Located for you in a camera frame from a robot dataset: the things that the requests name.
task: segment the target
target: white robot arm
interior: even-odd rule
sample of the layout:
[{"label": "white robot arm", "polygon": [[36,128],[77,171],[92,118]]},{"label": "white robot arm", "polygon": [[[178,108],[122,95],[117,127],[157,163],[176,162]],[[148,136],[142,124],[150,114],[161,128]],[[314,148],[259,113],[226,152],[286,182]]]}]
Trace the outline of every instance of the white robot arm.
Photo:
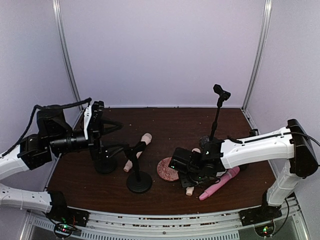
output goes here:
[{"label": "white robot arm", "polygon": [[178,171],[181,186],[188,188],[207,181],[217,181],[218,176],[227,169],[237,166],[265,160],[285,161],[275,183],[263,194],[262,205],[240,212],[244,226],[280,217],[280,206],[294,191],[298,182],[314,174],[319,167],[310,137],[296,119],[291,119],[288,120],[287,127],[267,134],[219,140],[214,134],[220,108],[231,94],[217,84],[213,90],[219,95],[219,99],[210,136],[200,139],[202,152],[177,147],[169,167]]},{"label": "white robot arm", "polygon": [[[64,106],[74,107],[90,100],[88,98],[84,101]],[[102,118],[104,104],[99,101],[86,108],[84,112],[84,130],[72,130],[65,121],[64,106],[39,106],[40,111],[37,113],[38,134],[23,138],[10,150],[1,154],[0,181],[13,174],[33,170],[50,162],[52,153],[57,157],[62,153],[89,149],[93,160],[101,160],[106,157],[106,154],[101,154],[101,148],[107,148],[108,146],[102,145],[100,137],[121,129],[122,125]],[[105,128],[105,122],[113,126]],[[1,183],[0,206],[42,211],[59,222],[62,222],[62,219],[68,219],[70,211],[73,211],[68,208],[64,195],[60,191],[27,191]],[[79,215],[79,213],[81,219],[88,214],[85,211],[77,211],[72,212],[72,215]]]}]

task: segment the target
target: pink toy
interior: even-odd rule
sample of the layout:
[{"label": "pink toy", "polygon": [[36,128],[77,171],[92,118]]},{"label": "pink toy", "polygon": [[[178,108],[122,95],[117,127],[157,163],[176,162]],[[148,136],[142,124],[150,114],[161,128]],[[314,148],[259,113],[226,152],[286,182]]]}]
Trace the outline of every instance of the pink toy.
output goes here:
[{"label": "pink toy", "polygon": [[226,173],[220,178],[220,182],[214,185],[211,185],[207,188],[204,193],[202,193],[199,197],[200,201],[205,200],[206,198],[210,197],[216,191],[218,191],[223,185],[225,185],[230,179],[234,178],[240,171],[238,166],[228,169]]},{"label": "pink toy", "polygon": [[[141,142],[145,142],[146,145],[148,145],[149,143],[151,143],[151,139],[152,136],[150,133],[146,133],[142,136],[141,138]],[[138,159],[140,157],[140,155],[142,154],[142,151],[138,152],[136,154],[136,158]],[[128,160],[123,168],[123,170],[125,172],[129,172],[129,170],[132,168],[132,162],[130,160]]]}]

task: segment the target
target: brown wooden surface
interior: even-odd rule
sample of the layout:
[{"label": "brown wooden surface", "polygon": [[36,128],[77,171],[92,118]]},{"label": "brown wooden surface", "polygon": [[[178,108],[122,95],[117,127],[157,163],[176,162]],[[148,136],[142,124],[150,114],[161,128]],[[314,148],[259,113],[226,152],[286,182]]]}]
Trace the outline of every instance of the brown wooden surface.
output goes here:
[{"label": "brown wooden surface", "polygon": [[[210,133],[215,111],[212,108],[106,109],[105,116],[124,123],[124,127],[103,139],[135,145],[143,134],[152,134],[151,144],[139,158],[140,169],[152,176],[151,190],[139,195],[127,189],[129,173],[123,171],[127,162],[123,153],[117,157],[118,168],[102,175],[95,171],[88,151],[63,156],[48,190],[62,191],[71,207],[123,214],[210,213],[259,205],[263,192],[275,181],[267,161],[250,164],[204,201],[198,197],[205,188],[196,187],[193,196],[186,196],[178,181],[166,182],[157,174],[158,162],[170,157],[176,147],[190,150],[198,147],[200,137]],[[223,108],[216,137],[247,137],[249,129],[240,109]]]}]

